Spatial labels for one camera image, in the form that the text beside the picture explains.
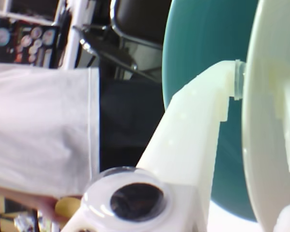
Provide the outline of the person's right hand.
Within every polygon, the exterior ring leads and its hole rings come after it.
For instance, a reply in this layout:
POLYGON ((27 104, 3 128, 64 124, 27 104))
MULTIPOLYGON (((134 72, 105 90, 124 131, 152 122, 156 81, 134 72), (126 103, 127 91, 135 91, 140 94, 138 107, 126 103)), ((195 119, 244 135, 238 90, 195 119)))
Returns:
POLYGON ((80 207, 81 196, 65 196, 59 199, 37 196, 35 208, 54 222, 66 223, 80 207))

